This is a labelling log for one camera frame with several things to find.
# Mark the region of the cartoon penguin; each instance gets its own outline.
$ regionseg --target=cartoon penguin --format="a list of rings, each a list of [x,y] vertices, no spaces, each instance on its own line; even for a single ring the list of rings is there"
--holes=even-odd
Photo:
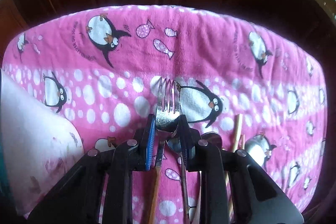
[[[306,123],[306,132],[308,133],[308,135],[312,136],[315,133],[315,126],[313,125],[313,122],[311,120],[309,120]]]
[[[209,121],[205,127],[207,128],[222,113],[223,103],[205,85],[197,80],[196,82],[202,88],[177,84],[177,89],[180,92],[181,111],[186,115],[188,123]]]
[[[309,187],[309,183],[312,179],[310,177],[306,177],[303,183],[303,188],[304,190],[307,190],[307,188]]]
[[[120,37],[131,37],[131,35],[117,30],[106,16],[107,14],[100,14],[92,17],[86,26],[86,31],[91,42],[103,52],[106,62],[113,68],[109,60],[109,52],[117,48]]]
[[[259,67],[260,76],[263,78],[261,68],[266,65],[268,56],[272,56],[273,54],[270,50],[266,49],[264,40],[256,32],[250,32],[249,41],[252,54]]]
[[[45,101],[44,104],[49,107],[58,107],[56,113],[60,112],[62,106],[67,101],[67,93],[65,88],[58,82],[55,74],[54,78],[43,75],[45,82]]]
[[[20,54],[21,63],[22,63],[21,54],[25,50],[26,44],[28,44],[28,41],[25,39],[25,33],[22,33],[19,36],[19,40],[17,41],[17,50],[19,51],[19,54]]]
[[[289,90],[287,95],[287,106],[288,106],[288,114],[292,114],[297,112],[300,106],[299,96],[297,95],[296,90]]]
[[[245,144],[245,150],[265,170],[266,162],[271,158],[272,150],[276,147],[274,144],[269,144],[269,140],[265,137],[264,132],[250,138]]]
[[[325,101],[325,95],[324,95],[324,90],[320,89],[319,90],[319,101],[320,101],[320,105],[324,104]]]
[[[294,182],[297,180],[297,177],[300,174],[300,169],[301,166],[298,164],[298,162],[295,162],[295,165],[290,168],[287,188],[290,188],[294,185]]]
[[[313,75],[314,67],[313,67],[313,65],[311,64],[311,62],[310,62],[308,56],[306,57],[306,63],[307,63],[307,71],[308,71],[308,74],[309,74],[309,76],[310,76],[310,78],[311,78],[312,75]]]

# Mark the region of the spoon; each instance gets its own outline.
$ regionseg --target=spoon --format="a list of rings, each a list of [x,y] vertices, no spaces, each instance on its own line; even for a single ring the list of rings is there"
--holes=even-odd
[[[182,194],[183,194],[183,207],[184,207],[184,223],[190,224],[189,220],[189,202],[188,202],[188,192],[187,192],[187,183],[185,177],[185,166],[182,157],[182,149],[179,138],[170,138],[166,141],[169,148],[175,152],[181,158],[181,183],[182,183]]]
[[[207,132],[201,135],[202,140],[207,140],[209,143],[217,146],[219,150],[222,149],[222,138],[221,136],[216,133],[216,132]],[[192,223],[193,224],[198,224],[200,221],[200,213],[201,213],[201,185],[202,182],[200,181],[199,183],[199,194],[198,194],[198,200],[197,200],[197,206],[196,206],[196,211],[194,214],[194,218]]]

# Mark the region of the metal bolt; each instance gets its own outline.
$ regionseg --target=metal bolt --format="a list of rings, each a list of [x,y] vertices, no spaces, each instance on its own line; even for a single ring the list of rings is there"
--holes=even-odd
[[[133,140],[133,139],[127,141],[127,145],[129,145],[129,146],[137,145],[137,143],[138,142],[136,140]]]
[[[207,140],[199,140],[197,143],[200,146],[207,146],[208,145],[208,141]]]
[[[237,154],[241,157],[245,157],[247,155],[247,152],[244,149],[237,150]]]
[[[88,151],[87,155],[89,157],[95,157],[96,155],[98,155],[98,150],[97,149],[91,149]]]

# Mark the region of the fork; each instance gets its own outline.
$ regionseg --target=fork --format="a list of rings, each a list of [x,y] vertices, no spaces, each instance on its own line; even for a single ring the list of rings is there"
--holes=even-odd
[[[180,100],[177,92],[176,82],[174,80],[165,80],[165,92],[163,93],[162,78],[159,82],[159,92],[157,94],[157,110],[155,116],[155,124],[157,134],[159,136],[159,144],[157,146],[155,172],[154,172],[154,185],[151,194],[151,206],[147,224],[154,224],[156,205],[159,193],[159,183],[161,176],[161,165],[163,151],[166,139],[174,136],[177,128],[176,118],[180,115]]]

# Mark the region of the pink fish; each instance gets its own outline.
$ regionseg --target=pink fish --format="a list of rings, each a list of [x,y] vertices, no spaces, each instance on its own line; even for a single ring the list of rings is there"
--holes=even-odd
[[[169,60],[173,57],[175,52],[168,50],[167,46],[161,40],[154,39],[153,44],[159,52],[168,54]]]
[[[145,38],[147,35],[149,35],[151,29],[155,29],[153,24],[147,20],[146,24],[142,24],[136,29],[136,35],[140,38]]]
[[[177,31],[174,31],[171,28],[165,28],[165,34],[168,37],[177,37]]]

